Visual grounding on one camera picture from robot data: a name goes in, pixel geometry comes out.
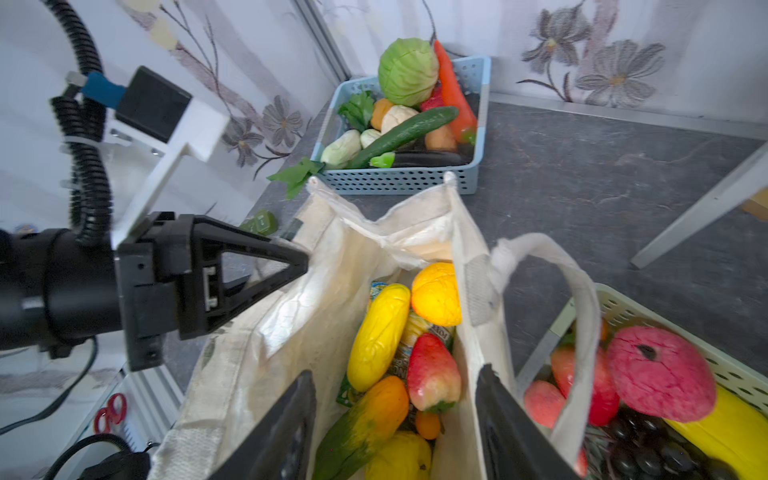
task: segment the carrot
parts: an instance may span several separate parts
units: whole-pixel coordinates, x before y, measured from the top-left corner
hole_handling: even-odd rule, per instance
[[[448,106],[458,108],[458,117],[451,122],[453,136],[460,144],[475,144],[475,136],[478,129],[478,119],[464,98],[462,86],[456,80],[453,72],[451,58],[440,45],[440,40],[435,40],[435,53],[440,62],[440,84],[442,85],[442,100]]]

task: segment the blue plastic basket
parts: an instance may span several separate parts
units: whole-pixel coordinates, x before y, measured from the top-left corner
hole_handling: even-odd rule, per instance
[[[475,156],[470,164],[459,167],[330,170],[319,175],[323,181],[341,195],[411,195],[419,190],[441,184],[443,174],[446,171],[454,171],[458,176],[459,192],[473,194],[477,189],[478,171],[485,146],[485,122],[488,117],[488,96],[491,89],[491,58],[459,58],[453,61],[453,69],[465,94],[480,94],[477,142]],[[349,130],[346,119],[337,114],[339,106],[348,101],[353,94],[365,90],[370,90],[374,98],[383,96],[378,77],[345,81],[336,89],[312,152],[313,161],[319,161],[323,149]]]

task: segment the gray tabletop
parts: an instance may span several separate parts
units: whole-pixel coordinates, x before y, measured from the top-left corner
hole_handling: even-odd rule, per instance
[[[318,115],[286,166],[312,153]],[[463,197],[488,245],[543,232],[592,277],[768,375],[768,223],[734,210],[643,270],[629,259],[761,141],[491,103],[478,189]],[[253,211],[285,227],[306,199],[271,184]],[[352,196],[368,218],[401,196]],[[505,292],[519,369],[568,301],[561,274],[526,260]],[[171,339],[167,364],[186,388],[202,344]]]

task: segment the black mechanical device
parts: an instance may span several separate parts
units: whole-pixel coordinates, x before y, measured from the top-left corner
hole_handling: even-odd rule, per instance
[[[101,61],[78,15],[65,0],[42,1],[69,37],[80,75],[99,78]],[[165,333],[177,329],[181,339],[211,333],[302,276],[309,264],[305,253],[269,238],[209,217],[176,217],[171,212],[147,216],[113,250],[110,186],[95,146],[104,134],[106,108],[92,98],[78,100],[81,87],[70,83],[62,95],[51,99],[72,155],[70,228],[14,236],[0,230],[0,350],[39,345],[52,358],[61,358],[93,338],[91,359],[78,380],[98,352],[97,334],[122,329],[131,369],[159,366]],[[190,98],[140,68],[117,106],[117,115],[167,142]],[[225,282],[225,253],[274,260],[284,268],[253,283],[248,277]],[[51,415],[71,387],[35,417],[1,428],[0,435]],[[538,434],[490,365],[480,372],[475,402],[490,480],[577,478]],[[312,373],[305,371],[210,479],[304,480],[315,411]],[[147,477],[146,451],[131,452],[120,437],[99,434],[64,452],[45,479],[53,479],[79,449],[95,442],[110,442],[120,452],[87,468],[82,479]]]

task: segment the bag strap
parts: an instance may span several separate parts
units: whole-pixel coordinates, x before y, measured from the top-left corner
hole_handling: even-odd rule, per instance
[[[562,247],[543,233],[500,239],[491,252],[489,279],[501,295],[518,264],[528,255],[556,265],[571,288],[576,304],[576,365],[574,385],[549,436],[566,462],[576,462],[584,438],[594,381],[594,360],[600,341],[600,304],[590,277]]]

